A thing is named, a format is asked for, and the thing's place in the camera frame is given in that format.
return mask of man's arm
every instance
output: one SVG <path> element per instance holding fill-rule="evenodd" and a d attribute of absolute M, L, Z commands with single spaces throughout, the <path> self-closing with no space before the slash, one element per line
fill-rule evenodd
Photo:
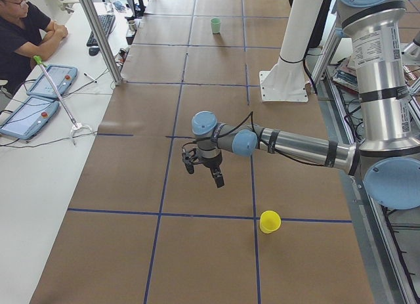
<path fill-rule="evenodd" d="M 44 38 L 43 42 L 37 46 L 29 41 L 24 43 L 21 47 L 17 48 L 15 52 L 21 56 L 28 56 L 32 58 L 37 55 L 42 58 L 42 60 L 48 60 L 57 50 L 61 40 L 67 37 L 68 32 L 67 28 L 64 25 L 58 25 L 56 22 L 51 21 L 47 28 L 51 28 L 48 32 L 48 40 Z"/>

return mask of green cup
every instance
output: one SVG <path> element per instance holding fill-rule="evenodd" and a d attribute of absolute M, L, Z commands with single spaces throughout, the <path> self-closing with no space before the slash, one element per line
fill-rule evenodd
<path fill-rule="evenodd" d="M 214 17 L 210 21 L 211 23 L 211 32 L 212 33 L 220 33 L 221 32 L 221 20 L 220 18 Z"/>

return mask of glasses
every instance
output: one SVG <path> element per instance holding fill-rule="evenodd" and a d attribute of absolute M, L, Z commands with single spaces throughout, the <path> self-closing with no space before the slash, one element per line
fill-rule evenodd
<path fill-rule="evenodd" d="M 20 5 L 20 8 L 23 9 L 26 3 L 28 3 L 28 0 L 21 0 L 21 2 L 10 2 L 10 1 L 4 1 L 4 2 Z"/>

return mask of tablet screen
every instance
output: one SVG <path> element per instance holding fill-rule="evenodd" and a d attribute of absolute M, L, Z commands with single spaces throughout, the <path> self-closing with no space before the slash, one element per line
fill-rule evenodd
<path fill-rule="evenodd" d="M 8 132 L 23 135 L 37 121 L 40 113 L 51 105 L 51 103 L 37 97 L 32 97 L 6 124 L 0 127 Z"/>
<path fill-rule="evenodd" d="M 51 76 L 54 84 L 59 87 L 60 84 L 64 81 L 64 77 L 68 75 L 71 71 L 71 68 L 65 68 L 61 66 L 51 66 L 48 69 L 48 74 Z M 34 88 L 31 89 L 31 92 L 37 94 L 55 94 L 53 88 L 51 87 L 50 82 L 48 79 L 43 76 L 39 82 L 35 85 Z"/>

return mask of yellow cup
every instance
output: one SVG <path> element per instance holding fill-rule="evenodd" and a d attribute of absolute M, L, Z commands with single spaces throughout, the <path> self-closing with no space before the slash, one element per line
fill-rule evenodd
<path fill-rule="evenodd" d="M 260 216 L 260 229 L 265 234 L 270 234 L 278 230 L 282 219 L 275 211 L 265 211 Z"/>

